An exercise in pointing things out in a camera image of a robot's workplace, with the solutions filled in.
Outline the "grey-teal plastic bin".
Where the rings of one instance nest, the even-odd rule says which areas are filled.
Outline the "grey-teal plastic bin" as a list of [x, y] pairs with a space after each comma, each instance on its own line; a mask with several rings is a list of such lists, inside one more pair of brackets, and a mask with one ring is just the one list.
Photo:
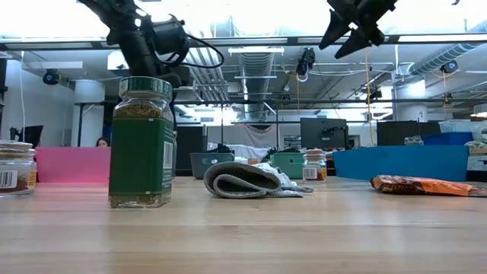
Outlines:
[[232, 153], [191, 153], [190, 160], [193, 177], [202, 179], [211, 166], [221, 162], [234, 161], [234, 155]]

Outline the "silver slanted ventilation duct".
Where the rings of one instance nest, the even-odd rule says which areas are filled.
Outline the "silver slanted ventilation duct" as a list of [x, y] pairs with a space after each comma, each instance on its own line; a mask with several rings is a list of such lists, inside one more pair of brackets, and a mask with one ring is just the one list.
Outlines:
[[408, 73], [413, 76], [423, 75], [440, 68], [442, 65], [445, 65], [450, 61], [454, 61], [457, 57], [460, 57], [483, 44], [484, 42], [459, 42], [448, 44], [429, 54], [419, 62], [412, 64], [409, 67]]

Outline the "clear storage bin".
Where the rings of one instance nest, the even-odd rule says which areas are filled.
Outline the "clear storage bin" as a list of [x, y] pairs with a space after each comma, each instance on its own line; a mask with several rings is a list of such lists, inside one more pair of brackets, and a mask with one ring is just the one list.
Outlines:
[[487, 129], [487, 120], [449, 119], [438, 123], [442, 132], [477, 132]]

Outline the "black wide monitor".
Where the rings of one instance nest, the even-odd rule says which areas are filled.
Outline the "black wide monitor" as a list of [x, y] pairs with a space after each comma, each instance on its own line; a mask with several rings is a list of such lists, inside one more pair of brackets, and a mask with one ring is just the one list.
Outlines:
[[301, 118], [302, 148], [349, 148], [349, 128], [345, 119]]

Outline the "black small monitor on arm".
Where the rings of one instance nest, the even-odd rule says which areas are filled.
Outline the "black small monitor on arm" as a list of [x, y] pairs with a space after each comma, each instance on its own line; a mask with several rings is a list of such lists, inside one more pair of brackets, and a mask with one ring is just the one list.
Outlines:
[[33, 148], [36, 148], [40, 144], [40, 138], [43, 131], [43, 126], [26, 126], [22, 129], [11, 127], [10, 140], [18, 142], [30, 143]]

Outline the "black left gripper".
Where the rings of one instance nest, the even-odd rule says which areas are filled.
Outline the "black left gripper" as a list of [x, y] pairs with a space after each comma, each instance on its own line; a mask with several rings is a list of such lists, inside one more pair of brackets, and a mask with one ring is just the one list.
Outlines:
[[128, 58], [128, 65], [131, 76], [146, 76], [165, 80], [174, 88], [183, 85], [181, 77], [163, 65], [158, 57], [152, 55], [132, 56]]

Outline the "black overhead frame beam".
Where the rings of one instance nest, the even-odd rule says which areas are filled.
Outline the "black overhead frame beam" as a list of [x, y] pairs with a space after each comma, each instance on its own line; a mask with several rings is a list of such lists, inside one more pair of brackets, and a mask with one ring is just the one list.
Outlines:
[[[216, 47], [232, 46], [316, 46], [320, 37], [217, 37], [205, 38]], [[487, 33], [459, 34], [394, 34], [385, 36], [384, 44], [487, 43]], [[52, 51], [117, 49], [101, 38], [24, 38], [0, 40], [0, 51]]]

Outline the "green-lid herb spice jar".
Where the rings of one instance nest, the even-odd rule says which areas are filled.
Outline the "green-lid herb spice jar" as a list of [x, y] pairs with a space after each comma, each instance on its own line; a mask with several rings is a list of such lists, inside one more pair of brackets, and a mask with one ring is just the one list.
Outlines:
[[170, 201], [173, 181], [172, 86], [130, 76], [119, 83], [114, 107], [108, 199], [110, 207], [157, 208]]

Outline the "orange taco seasoning packet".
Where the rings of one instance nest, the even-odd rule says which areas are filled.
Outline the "orange taco seasoning packet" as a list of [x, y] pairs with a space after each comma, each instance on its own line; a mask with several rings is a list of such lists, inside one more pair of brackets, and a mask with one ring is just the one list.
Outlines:
[[487, 188], [466, 183], [421, 177], [378, 175], [371, 179], [373, 189], [399, 195], [442, 195], [485, 197]]

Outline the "blue storage bin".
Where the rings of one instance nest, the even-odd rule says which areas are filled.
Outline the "blue storage bin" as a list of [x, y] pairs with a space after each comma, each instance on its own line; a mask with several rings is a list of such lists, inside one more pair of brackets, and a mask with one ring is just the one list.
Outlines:
[[473, 140], [471, 132], [442, 132], [422, 136], [424, 145], [465, 145]]

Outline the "white ceiling air unit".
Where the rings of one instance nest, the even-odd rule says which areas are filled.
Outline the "white ceiling air unit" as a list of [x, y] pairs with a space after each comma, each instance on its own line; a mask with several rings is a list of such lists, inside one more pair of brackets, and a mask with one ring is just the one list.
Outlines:
[[120, 50], [112, 51], [107, 57], [108, 70], [124, 70], [128, 69], [128, 63], [125, 60], [123, 53]]

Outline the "light teal plastic bin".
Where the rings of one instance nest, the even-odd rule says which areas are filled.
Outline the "light teal plastic bin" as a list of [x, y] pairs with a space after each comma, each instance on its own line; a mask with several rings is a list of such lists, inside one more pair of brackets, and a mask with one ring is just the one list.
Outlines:
[[300, 152], [278, 152], [271, 156], [271, 162], [290, 179], [302, 179], [304, 154]]

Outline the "blue plastic tray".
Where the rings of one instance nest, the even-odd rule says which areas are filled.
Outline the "blue plastic tray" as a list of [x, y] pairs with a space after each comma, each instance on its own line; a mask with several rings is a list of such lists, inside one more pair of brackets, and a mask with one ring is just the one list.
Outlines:
[[468, 157], [464, 145], [377, 146], [333, 153], [336, 175], [357, 180], [397, 175], [465, 181]]

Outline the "black tall cabinet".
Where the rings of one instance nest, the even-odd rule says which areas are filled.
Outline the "black tall cabinet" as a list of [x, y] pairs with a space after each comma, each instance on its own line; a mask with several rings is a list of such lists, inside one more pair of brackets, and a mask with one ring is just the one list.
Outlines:
[[191, 153], [206, 151], [207, 129], [205, 126], [177, 127], [176, 175], [191, 176]]

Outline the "pink plastic bin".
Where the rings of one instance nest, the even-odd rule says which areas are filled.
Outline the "pink plastic bin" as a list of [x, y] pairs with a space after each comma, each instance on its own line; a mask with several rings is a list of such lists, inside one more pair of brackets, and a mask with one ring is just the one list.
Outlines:
[[107, 183], [110, 147], [37, 147], [41, 183]]

